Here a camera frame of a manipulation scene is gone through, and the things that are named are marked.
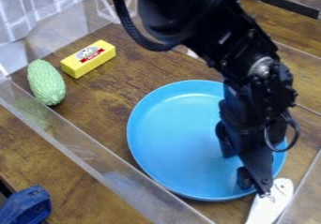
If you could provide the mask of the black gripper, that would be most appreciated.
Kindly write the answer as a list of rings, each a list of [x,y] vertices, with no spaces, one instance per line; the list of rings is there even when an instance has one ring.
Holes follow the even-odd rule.
[[[260,195],[272,191],[273,154],[297,144],[301,129],[289,108],[295,102],[276,100],[256,104],[245,98],[225,97],[219,102],[216,134],[224,158],[240,157],[236,184],[256,188]]]

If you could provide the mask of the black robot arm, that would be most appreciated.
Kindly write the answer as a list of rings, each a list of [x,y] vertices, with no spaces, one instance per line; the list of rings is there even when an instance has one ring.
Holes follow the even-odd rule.
[[[130,34],[154,51],[186,46],[223,75],[216,132],[225,157],[239,156],[239,185],[272,192],[272,154],[287,129],[297,128],[292,72],[279,48],[240,0],[140,0],[140,14],[152,37]]]

